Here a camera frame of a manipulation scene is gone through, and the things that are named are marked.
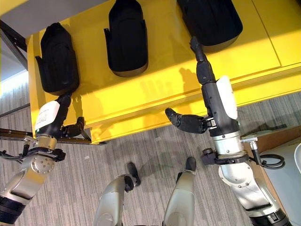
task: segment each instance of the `yellow tabletop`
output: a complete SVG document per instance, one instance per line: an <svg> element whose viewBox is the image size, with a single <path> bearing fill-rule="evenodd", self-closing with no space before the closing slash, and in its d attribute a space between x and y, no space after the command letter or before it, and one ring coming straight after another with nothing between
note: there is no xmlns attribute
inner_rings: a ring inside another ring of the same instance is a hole
<svg viewBox="0 0 301 226"><path fill-rule="evenodd" d="M254 75L245 84L233 85L233 90L238 106L300 92L301 63L271 70L269 75L267 75L267 72L262 72L257 76ZM198 93L198 98L194 101L188 101L180 105L170 105L169 107L181 114L207 115L200 92ZM164 110L154 110L140 116L95 126L91 128L92 143L98 144L105 140L169 125L170 122Z"/></svg>
<svg viewBox="0 0 301 226"><path fill-rule="evenodd" d="M110 71L103 29L109 26L108 13L114 2L110 0L61 21L72 36L80 75L80 86L72 95L65 124L73 124L77 117L84 116L86 128L99 125L112 128L119 121L162 111L168 106L194 101L200 96L200 85L195 75L196 60L189 47L190 36L174 0L139 0L148 30L148 69L134 78L121 78ZM281 48L275 49L256 4L251 0L233 0L233 3L244 29L231 46L207 54L216 78L228 75L236 87L254 81L269 82L273 80L272 70L286 71L284 66L287 65L278 55ZM41 56L40 40L44 32L33 34L27 40L33 128L39 109L46 102L56 99L43 91L34 59ZM293 52L301 49L298 45L294 46ZM252 97L251 90L248 89L250 93L242 98Z"/></svg>

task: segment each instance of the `black cable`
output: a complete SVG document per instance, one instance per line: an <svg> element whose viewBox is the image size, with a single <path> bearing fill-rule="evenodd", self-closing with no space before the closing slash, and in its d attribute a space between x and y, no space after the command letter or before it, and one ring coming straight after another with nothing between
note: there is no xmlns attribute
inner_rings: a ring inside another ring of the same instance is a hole
<svg viewBox="0 0 301 226"><path fill-rule="evenodd" d="M278 155L278 154L263 154L263 155L260 155L260 158L261 159L279 159L278 162L276 163L267 163L267 161L262 161L261 164L259 164L261 167L264 167L266 169L270 169L270 170L278 170L278 169L281 169L285 166L285 159L284 157L282 157L281 155ZM249 157L250 160L254 161L257 163L257 161L252 158L252 157Z"/></svg>

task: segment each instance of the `yellow cabinet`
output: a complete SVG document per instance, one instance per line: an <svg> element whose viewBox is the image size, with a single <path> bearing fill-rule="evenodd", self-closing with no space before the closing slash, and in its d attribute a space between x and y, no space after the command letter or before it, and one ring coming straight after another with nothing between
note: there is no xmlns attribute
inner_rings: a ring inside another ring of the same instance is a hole
<svg viewBox="0 0 301 226"><path fill-rule="evenodd" d="M190 36L175 0L139 0L148 31L149 67L140 76L120 78L107 63L103 29L114 0L61 21L72 36L80 86L72 95L65 124L84 116L86 127L115 123L199 96L196 60ZM233 84L247 82L260 71L280 67L279 60L251 0L233 0L244 29L228 48L208 54L217 78L228 75ZM28 39L30 101L34 128L39 109L56 99L42 89L35 56L41 56L45 30Z"/></svg>
<svg viewBox="0 0 301 226"><path fill-rule="evenodd" d="M301 5L296 0L253 0L281 66L301 62Z"/></svg>

